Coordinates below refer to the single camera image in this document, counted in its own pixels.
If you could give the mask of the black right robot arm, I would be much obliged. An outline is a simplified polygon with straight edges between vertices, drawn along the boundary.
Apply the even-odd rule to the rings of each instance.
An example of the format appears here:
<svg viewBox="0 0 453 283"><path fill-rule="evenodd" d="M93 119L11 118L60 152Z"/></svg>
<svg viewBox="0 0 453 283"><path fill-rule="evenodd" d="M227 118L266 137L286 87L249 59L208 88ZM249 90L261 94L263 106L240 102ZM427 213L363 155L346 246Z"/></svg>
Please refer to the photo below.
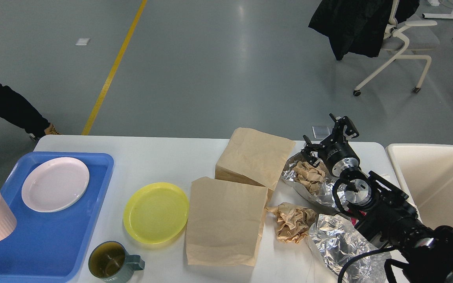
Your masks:
<svg viewBox="0 0 453 283"><path fill-rule="evenodd" d="M330 117L335 123L331 134L317 144L304 136L306 145L301 154L313 167L322 160L336 177L332 195L338 210L357 220L355 228L367 240L378 237L380 243L379 249L347 261L338 282L360 259L398 250L406 262L385 260L388 282L396 281L392 271L395 266L411 283L453 283L453 228L426 227L404 191L373 171L363 173L360 159L347 141L347 137L359 136L354 123L347 116Z"/></svg>

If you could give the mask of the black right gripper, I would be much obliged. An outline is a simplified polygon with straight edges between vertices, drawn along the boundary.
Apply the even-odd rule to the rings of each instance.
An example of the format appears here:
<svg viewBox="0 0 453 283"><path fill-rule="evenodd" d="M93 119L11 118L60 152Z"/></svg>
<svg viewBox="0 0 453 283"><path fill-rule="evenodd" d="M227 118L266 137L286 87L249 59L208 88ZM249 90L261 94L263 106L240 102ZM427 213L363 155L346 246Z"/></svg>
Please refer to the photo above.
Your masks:
<svg viewBox="0 0 453 283"><path fill-rule="evenodd" d="M301 150L304 159L313 168L324 165L334 177L340 177L341 173L348 168L359 170L360 159L349 145L348 140L359 136L359 131L348 116L329 116L334 121L330 141L333 144L324 145L324 138L320 143L312 143L308 136L303 136L305 146Z"/></svg>

